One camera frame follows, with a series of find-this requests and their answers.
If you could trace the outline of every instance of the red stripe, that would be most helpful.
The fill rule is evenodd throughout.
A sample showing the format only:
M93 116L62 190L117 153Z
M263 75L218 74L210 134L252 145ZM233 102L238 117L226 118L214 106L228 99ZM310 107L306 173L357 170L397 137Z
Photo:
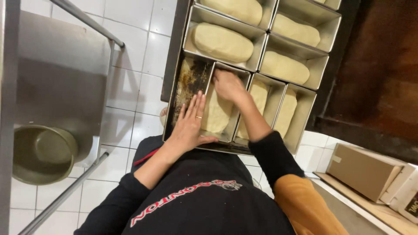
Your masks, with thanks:
M152 157L152 155L154 155L160 148L150 152L147 156L145 156L143 159L138 160L136 162L133 163L134 166L137 166L138 164L140 164L141 162L147 160L148 158Z

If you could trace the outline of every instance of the green bowl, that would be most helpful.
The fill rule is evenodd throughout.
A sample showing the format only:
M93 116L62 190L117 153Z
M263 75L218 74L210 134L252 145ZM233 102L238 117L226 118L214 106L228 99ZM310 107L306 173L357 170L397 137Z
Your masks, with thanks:
M41 125L15 129L13 178L45 185L65 179L78 153L77 142L67 131Z

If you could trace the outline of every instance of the right hand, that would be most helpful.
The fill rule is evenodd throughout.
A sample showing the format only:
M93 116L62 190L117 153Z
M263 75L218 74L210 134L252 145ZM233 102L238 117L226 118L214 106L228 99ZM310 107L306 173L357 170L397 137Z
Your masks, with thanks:
M237 104L248 96L242 81L229 71L216 69L213 80L215 91L222 99Z

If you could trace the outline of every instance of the left hand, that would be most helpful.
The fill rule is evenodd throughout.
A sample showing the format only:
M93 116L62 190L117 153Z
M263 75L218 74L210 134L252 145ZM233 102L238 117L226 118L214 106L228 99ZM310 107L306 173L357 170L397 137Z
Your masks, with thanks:
M173 133L165 143L174 148L173 151L178 151L180 156L201 144L218 141L218 138L214 136L199 135L202 119L198 117L203 117L205 104L206 96L199 91L191 99L187 112L185 104L181 107Z

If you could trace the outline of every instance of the white tile floor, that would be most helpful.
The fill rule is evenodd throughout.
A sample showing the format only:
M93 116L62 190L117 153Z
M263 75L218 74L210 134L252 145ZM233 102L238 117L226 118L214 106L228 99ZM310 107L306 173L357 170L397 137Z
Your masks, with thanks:
M110 156L35 233L42 235L72 234L130 171L139 142L163 131L158 115L165 103L160 101L160 94L177 1L71 1L124 41L126 48L115 47L114 75L102 125L102 148ZM48 0L21 2L22 10L85 26ZM336 143L343 141L305 132L296 161L306 172L324 172ZM263 190L273 197L257 160L240 158ZM83 172L84 168L74 167L67 179L47 186L13 179L9 234L18 234Z

